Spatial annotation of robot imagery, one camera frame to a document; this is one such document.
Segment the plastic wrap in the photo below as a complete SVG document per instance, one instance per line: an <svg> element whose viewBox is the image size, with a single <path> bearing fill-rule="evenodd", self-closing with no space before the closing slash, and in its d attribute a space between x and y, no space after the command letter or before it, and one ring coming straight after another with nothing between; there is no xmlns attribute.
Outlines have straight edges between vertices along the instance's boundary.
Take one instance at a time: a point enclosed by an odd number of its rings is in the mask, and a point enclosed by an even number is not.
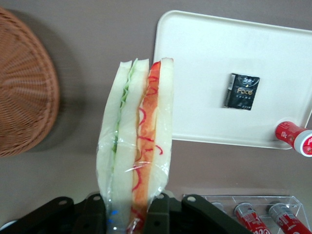
<svg viewBox="0 0 312 234"><path fill-rule="evenodd" d="M141 233L165 188L172 145L173 60L121 62L97 147L97 179L108 233Z"/></svg>

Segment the white tray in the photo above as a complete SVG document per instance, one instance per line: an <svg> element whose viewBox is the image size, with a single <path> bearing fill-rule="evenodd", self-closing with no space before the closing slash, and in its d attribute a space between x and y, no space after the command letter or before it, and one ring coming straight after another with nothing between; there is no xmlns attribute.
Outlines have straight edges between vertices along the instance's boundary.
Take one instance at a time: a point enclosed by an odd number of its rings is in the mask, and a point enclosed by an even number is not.
<svg viewBox="0 0 312 234"><path fill-rule="evenodd" d="M154 61L175 61L173 138L289 149L285 120L312 111L312 31L169 11L158 22ZM252 110L223 107L230 73L260 77Z"/></svg>

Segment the red and white can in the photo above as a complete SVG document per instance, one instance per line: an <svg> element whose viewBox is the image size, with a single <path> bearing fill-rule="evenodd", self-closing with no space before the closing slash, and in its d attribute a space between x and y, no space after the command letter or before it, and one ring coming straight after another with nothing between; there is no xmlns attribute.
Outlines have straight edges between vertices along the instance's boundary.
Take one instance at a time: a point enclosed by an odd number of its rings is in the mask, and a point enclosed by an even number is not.
<svg viewBox="0 0 312 234"><path fill-rule="evenodd" d="M235 207L238 221L254 234L271 234L250 203L243 202Z"/></svg>
<svg viewBox="0 0 312 234"><path fill-rule="evenodd" d="M215 207L217 207L219 210L221 210L223 213L226 214L226 211L224 210L224 206L222 205L222 203L220 202L212 202L211 204L213 204Z"/></svg>
<svg viewBox="0 0 312 234"><path fill-rule="evenodd" d="M312 130L301 128L293 122L282 122L275 130L277 139L291 145L298 153L312 156Z"/></svg>
<svg viewBox="0 0 312 234"><path fill-rule="evenodd" d="M276 203L269 214L285 234L312 234L284 203Z"/></svg>

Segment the wicker basket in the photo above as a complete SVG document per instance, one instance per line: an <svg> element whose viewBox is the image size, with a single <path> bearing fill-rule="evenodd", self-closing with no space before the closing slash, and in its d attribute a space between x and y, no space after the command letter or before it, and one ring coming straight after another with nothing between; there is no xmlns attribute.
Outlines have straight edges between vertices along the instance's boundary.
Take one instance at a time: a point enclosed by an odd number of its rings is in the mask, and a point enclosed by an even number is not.
<svg viewBox="0 0 312 234"><path fill-rule="evenodd" d="M46 50L23 22L0 7L0 157L42 141L58 110L59 85Z"/></svg>

